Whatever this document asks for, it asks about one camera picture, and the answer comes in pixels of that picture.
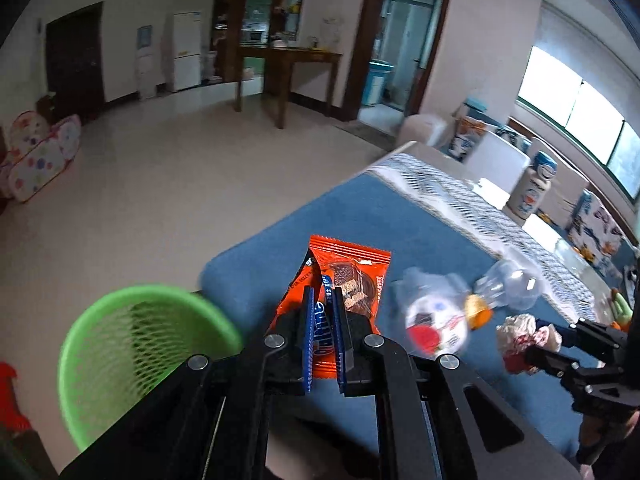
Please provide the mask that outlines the person's right hand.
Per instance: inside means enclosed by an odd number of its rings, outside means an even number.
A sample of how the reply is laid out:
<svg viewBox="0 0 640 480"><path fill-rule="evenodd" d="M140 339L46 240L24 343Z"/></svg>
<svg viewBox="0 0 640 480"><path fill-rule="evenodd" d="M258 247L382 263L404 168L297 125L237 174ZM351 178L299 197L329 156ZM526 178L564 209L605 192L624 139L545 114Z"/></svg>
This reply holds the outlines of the person's right hand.
<svg viewBox="0 0 640 480"><path fill-rule="evenodd" d="M637 426L638 420L638 411L626 422L607 422L590 415L582 416L578 436L579 448L576 453L577 463L594 464L608 444L626 439Z"/></svg>

